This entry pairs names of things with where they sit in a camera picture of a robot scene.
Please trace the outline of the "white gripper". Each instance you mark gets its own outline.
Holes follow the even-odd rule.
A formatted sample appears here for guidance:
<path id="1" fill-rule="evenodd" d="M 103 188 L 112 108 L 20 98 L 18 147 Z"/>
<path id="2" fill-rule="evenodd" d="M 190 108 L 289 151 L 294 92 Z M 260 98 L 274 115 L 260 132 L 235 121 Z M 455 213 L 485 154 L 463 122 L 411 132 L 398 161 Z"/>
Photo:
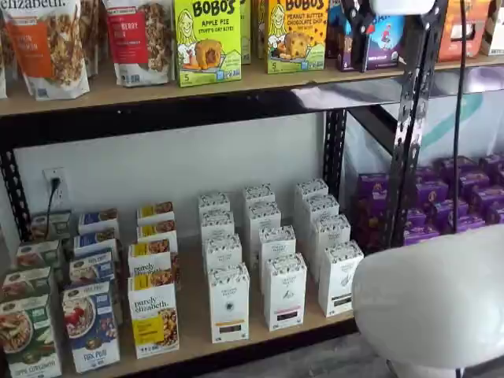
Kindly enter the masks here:
<path id="1" fill-rule="evenodd" d="M 351 65 L 366 72 L 369 57 L 369 27 L 376 14 L 423 14 L 408 16 L 405 28 L 405 64 L 408 72 L 433 69 L 448 1 L 434 0 L 342 0 L 352 30 Z"/>

